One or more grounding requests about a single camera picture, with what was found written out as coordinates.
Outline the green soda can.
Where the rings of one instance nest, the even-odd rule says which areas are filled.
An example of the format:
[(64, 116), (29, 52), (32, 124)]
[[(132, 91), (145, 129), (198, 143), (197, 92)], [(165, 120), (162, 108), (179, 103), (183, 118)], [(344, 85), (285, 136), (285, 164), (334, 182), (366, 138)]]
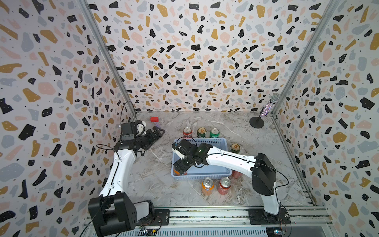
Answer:
[(218, 128), (212, 128), (211, 130), (210, 130), (210, 138), (218, 138), (219, 137), (219, 135), (220, 135), (220, 131), (219, 131), (219, 129)]

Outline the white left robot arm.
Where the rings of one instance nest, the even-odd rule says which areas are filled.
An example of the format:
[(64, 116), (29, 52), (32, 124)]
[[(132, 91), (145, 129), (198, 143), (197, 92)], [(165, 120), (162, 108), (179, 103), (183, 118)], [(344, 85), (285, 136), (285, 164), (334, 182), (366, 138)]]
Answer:
[(165, 130), (157, 126), (128, 128), (121, 132), (113, 147), (114, 162), (99, 197), (92, 198), (88, 211), (94, 230), (99, 237), (132, 231), (137, 225), (151, 225), (156, 220), (151, 200), (133, 203), (126, 193), (128, 178), (138, 153), (144, 155), (157, 142)]

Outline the light blue plastic basket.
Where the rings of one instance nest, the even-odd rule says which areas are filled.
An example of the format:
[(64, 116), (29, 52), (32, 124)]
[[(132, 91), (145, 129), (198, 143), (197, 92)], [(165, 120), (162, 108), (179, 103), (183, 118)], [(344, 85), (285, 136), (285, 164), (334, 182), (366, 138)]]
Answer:
[[(227, 150), (227, 140), (225, 138), (194, 138), (187, 139), (191, 144), (199, 146), (201, 143), (211, 144), (221, 150)], [(232, 170), (222, 166), (203, 166), (202, 168), (191, 167), (186, 171), (184, 175), (179, 175), (175, 172), (174, 163), (178, 161), (180, 157), (173, 153), (172, 154), (172, 165), (171, 165), (171, 176), (175, 180), (203, 180), (206, 177), (212, 179), (220, 179), (225, 176), (230, 176)]]

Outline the black microphone stand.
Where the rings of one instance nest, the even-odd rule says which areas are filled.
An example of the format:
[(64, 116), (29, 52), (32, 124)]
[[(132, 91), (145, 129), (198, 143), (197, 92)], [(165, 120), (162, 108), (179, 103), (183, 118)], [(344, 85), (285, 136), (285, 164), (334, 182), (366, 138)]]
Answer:
[(263, 121), (263, 119), (260, 116), (258, 116), (258, 117), (252, 117), (249, 120), (249, 124), (253, 128), (262, 128), (264, 126), (264, 121)]

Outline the dark green beer can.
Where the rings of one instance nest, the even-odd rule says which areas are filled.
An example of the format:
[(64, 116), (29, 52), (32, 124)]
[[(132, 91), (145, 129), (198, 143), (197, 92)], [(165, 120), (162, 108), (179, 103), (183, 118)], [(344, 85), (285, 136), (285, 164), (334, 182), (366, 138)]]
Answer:
[(231, 147), (230, 147), (230, 152), (231, 153), (239, 154), (240, 150), (241, 150), (241, 148), (240, 148), (239, 144), (237, 144), (237, 143), (231, 144)]

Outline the red cola can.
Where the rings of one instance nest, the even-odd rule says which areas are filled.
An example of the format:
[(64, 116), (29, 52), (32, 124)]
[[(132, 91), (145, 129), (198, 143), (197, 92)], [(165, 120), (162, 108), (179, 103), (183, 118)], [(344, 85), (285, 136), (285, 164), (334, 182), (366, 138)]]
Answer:
[(192, 138), (192, 129), (190, 127), (185, 127), (183, 129), (183, 137), (184, 138)]

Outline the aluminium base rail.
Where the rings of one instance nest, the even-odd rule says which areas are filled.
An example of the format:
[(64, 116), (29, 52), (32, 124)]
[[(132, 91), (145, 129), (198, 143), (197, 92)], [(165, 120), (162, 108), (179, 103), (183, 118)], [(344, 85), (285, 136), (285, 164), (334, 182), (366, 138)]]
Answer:
[(115, 237), (336, 237), (326, 209), (320, 206), (282, 206), (279, 218), (268, 222), (258, 206), (200, 206), (156, 209), (152, 225), (115, 231)]

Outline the aluminium corner post left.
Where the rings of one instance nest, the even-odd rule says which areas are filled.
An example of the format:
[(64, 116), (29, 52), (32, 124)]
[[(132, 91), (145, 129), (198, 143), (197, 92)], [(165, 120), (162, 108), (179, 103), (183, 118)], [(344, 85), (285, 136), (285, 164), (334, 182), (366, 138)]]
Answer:
[(137, 112), (133, 106), (133, 103), (129, 97), (129, 94), (125, 88), (125, 85), (121, 79), (121, 76), (120, 76), (120, 74), (119, 74), (119, 72), (118, 72), (118, 70), (114, 64), (114, 61), (111, 58), (108, 47), (102, 38), (101, 31), (100, 31), (98, 25), (96, 24), (96, 20), (95, 20), (94, 16), (92, 15), (92, 12), (91, 12), (91, 9), (89, 8), (88, 2), (85, 0), (83, 0), (83, 1), (78, 0), (77, 3), (79, 5), (81, 12), (84, 15), (85, 20), (87, 21), (87, 23), (89, 25), (90, 30), (93, 33), (95, 41), (98, 43), (99, 50), (101, 51), (101, 53), (105, 59), (105, 62), (108, 64), (109, 69), (110, 69), (119, 89), (120, 89), (122, 96), (124, 97), (124, 99), (127, 102), (127, 105), (129, 107), (128, 111), (132, 114), (132, 116), (136, 117)]

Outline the red soda can front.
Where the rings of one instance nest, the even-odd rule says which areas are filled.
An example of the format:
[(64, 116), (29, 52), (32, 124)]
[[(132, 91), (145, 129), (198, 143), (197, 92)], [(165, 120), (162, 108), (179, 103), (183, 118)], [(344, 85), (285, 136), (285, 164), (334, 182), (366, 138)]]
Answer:
[(226, 195), (229, 192), (231, 185), (232, 185), (231, 180), (228, 177), (222, 177), (219, 180), (219, 184), (218, 184), (219, 194)]

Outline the glittery purple microphone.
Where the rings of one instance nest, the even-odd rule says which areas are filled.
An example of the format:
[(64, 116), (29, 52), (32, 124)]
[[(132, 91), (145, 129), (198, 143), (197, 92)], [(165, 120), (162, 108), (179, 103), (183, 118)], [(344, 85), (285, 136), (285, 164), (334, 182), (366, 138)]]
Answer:
[(262, 108), (260, 112), (260, 117), (263, 118), (265, 117), (276, 105), (276, 103), (280, 100), (280, 94), (279, 93), (274, 93), (271, 97), (268, 103)]

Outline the green and cream can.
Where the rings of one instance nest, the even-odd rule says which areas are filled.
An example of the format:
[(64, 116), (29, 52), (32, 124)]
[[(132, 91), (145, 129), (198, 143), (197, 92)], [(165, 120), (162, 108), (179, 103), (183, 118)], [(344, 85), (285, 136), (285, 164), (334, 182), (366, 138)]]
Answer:
[(207, 130), (204, 127), (200, 127), (197, 132), (197, 138), (205, 138), (207, 135)]

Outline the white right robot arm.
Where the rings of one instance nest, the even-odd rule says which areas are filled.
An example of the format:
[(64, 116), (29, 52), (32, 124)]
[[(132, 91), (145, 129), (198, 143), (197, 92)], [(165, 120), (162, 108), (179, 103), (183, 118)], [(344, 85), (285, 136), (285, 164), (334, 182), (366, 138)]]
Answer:
[(276, 194), (277, 171), (265, 154), (245, 156), (207, 143), (197, 146), (185, 139), (173, 143), (172, 151), (179, 157), (173, 168), (180, 175), (193, 166), (205, 165), (225, 167), (251, 177), (253, 190), (261, 195), (263, 201), (263, 213), (256, 217), (272, 224), (279, 221), (282, 211)]

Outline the red soda can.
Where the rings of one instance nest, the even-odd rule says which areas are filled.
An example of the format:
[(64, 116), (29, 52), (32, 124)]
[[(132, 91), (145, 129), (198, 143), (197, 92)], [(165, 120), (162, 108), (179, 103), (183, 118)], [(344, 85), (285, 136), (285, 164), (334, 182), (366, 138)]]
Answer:
[(219, 180), (219, 184), (218, 184), (219, 194), (226, 195), (229, 192), (231, 185), (232, 185), (231, 180), (228, 177), (222, 177)]
[(241, 172), (238, 172), (238, 171), (235, 171), (235, 170), (232, 170), (232, 177), (234, 179), (238, 179), (242, 176), (242, 173)]

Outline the aluminium corner post right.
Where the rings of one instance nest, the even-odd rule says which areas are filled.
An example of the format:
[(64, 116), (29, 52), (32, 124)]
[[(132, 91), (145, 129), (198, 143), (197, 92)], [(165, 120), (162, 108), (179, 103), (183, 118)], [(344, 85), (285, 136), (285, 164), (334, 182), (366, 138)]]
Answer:
[(304, 52), (300, 56), (299, 62), (295, 65), (295, 68), (294, 68), (294, 70), (293, 70), (293, 72), (292, 72), (292, 74), (291, 74), (291, 76), (290, 76), (287, 84), (285, 85), (285, 87), (284, 87), (284, 89), (283, 89), (283, 91), (281, 93), (280, 100), (277, 102), (276, 106), (272, 110), (271, 114), (272, 114), (272, 118), (273, 119), (275, 118), (275, 115), (278, 113), (279, 107), (280, 107), (281, 103), (286, 98), (287, 93), (291, 90), (291, 86), (295, 82), (298, 74), (302, 70), (302, 68), (305, 65), (307, 59), (312, 54), (313, 49), (314, 49), (316, 43), (318, 42), (318, 39), (320, 38), (320, 35), (322, 34), (322, 32), (325, 29), (325, 27), (327, 26), (329, 20), (333, 16), (333, 13), (336, 10), (336, 8), (338, 7), (339, 2), (340, 1), (338, 1), (338, 0), (329, 1), (328, 5), (327, 5), (327, 7), (325, 9), (324, 14), (323, 14), (321, 20), (319, 21), (318, 26), (315, 29), (315, 32), (311, 36), (311, 39), (310, 39), (309, 43), (306, 45), (306, 47), (304, 49)]

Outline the aluminium corner post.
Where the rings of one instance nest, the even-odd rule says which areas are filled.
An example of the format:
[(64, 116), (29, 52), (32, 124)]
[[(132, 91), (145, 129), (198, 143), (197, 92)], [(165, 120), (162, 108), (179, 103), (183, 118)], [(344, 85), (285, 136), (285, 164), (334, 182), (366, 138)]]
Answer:
[(292, 74), (291, 74), (291, 76), (290, 76), (287, 84), (285, 85), (285, 87), (284, 87), (284, 89), (283, 89), (283, 91), (281, 93), (280, 100), (277, 102), (276, 106), (272, 110), (271, 114), (272, 114), (272, 118), (273, 119), (275, 118), (275, 115), (278, 113), (279, 107), (280, 107), (281, 103), (286, 98), (287, 93), (291, 90), (291, 86), (295, 82), (298, 74), (302, 70), (302, 68), (305, 65), (307, 59), (312, 54), (313, 49), (314, 49), (316, 43), (318, 42), (318, 39), (320, 38), (320, 35), (322, 34), (322, 32), (325, 29), (325, 27), (327, 26), (329, 20), (333, 16), (333, 13), (336, 10), (336, 8), (338, 7), (339, 2), (340, 1), (338, 1), (338, 0), (329, 1), (328, 5), (327, 5), (327, 7), (325, 9), (324, 14), (323, 14), (321, 20), (319, 21), (318, 26), (315, 29), (315, 32), (311, 36), (311, 39), (310, 39), (309, 43), (306, 45), (306, 47), (304, 49), (304, 52), (300, 56), (299, 62), (295, 65), (295, 68), (294, 68), (294, 70), (293, 70), (293, 72), (292, 72)]
[(83, 0), (83, 1), (78, 0), (77, 3), (79, 5), (81, 12), (84, 15), (85, 20), (87, 21), (87, 23), (89, 25), (90, 30), (93, 33), (95, 41), (98, 43), (99, 50), (101, 51), (101, 53), (105, 59), (105, 62), (108, 64), (109, 69), (110, 69), (119, 89), (120, 89), (122, 96), (124, 97), (124, 99), (127, 102), (127, 105), (129, 107), (128, 111), (132, 114), (132, 116), (136, 117), (137, 112), (133, 106), (133, 103), (129, 97), (129, 94), (125, 88), (125, 85), (121, 79), (121, 76), (120, 76), (120, 74), (119, 74), (119, 72), (118, 72), (118, 70), (114, 64), (114, 61), (111, 58), (108, 47), (102, 38), (101, 31), (100, 31), (98, 25), (96, 24), (96, 20), (95, 20), (94, 16), (92, 15), (92, 12), (91, 12), (91, 9), (89, 8), (88, 2), (85, 0)]

